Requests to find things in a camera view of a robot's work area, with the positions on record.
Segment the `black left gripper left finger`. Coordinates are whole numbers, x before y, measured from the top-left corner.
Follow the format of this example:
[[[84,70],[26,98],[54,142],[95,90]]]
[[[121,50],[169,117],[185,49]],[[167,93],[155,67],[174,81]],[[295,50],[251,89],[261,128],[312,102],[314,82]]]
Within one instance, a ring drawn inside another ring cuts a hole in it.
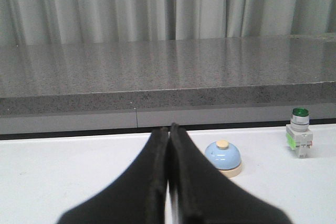
[[[164,223],[167,128],[154,130],[132,164],[107,188],[65,212],[59,223]]]

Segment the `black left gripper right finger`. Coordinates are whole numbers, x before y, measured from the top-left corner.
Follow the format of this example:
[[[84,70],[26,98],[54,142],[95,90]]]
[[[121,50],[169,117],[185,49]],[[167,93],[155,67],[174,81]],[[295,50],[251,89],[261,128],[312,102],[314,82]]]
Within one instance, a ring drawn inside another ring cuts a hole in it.
[[[280,209],[222,175],[184,128],[170,127],[169,186],[174,223],[290,223]]]

